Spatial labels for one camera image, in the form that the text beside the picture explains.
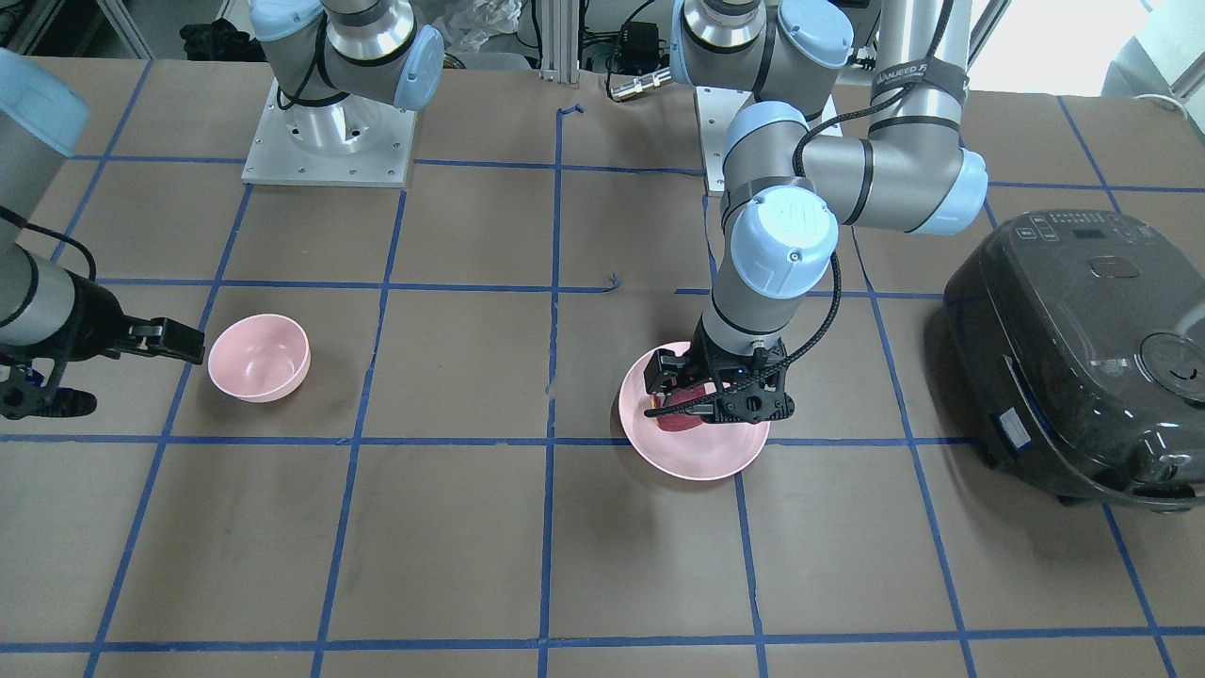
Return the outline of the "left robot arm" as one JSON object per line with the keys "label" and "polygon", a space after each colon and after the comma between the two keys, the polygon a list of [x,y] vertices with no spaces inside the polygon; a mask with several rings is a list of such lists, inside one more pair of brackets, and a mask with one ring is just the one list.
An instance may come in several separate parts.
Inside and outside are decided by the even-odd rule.
{"label": "left robot arm", "polygon": [[786,372],[803,350],[780,338],[823,275],[841,283],[844,224],[956,234],[984,202],[983,158],[964,149],[968,1],[886,1],[869,104],[825,120],[856,51],[830,1],[678,1],[672,77],[750,93],[728,126],[724,258],[689,348],[656,350],[645,415],[710,424],[795,412]]}

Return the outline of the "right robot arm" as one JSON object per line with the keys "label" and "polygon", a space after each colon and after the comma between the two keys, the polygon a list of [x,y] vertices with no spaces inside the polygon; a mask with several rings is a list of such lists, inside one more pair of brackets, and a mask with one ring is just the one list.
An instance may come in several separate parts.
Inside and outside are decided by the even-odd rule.
{"label": "right robot arm", "polygon": [[[446,42],[408,1],[252,1],[249,25],[271,65],[276,108],[296,120],[302,149],[349,152],[349,102],[416,112],[441,79]],[[128,316],[98,283],[93,253],[33,214],[89,120],[72,87],[2,51],[2,417],[72,419],[92,393],[63,387],[70,362],[167,356],[202,364],[198,328]]]}

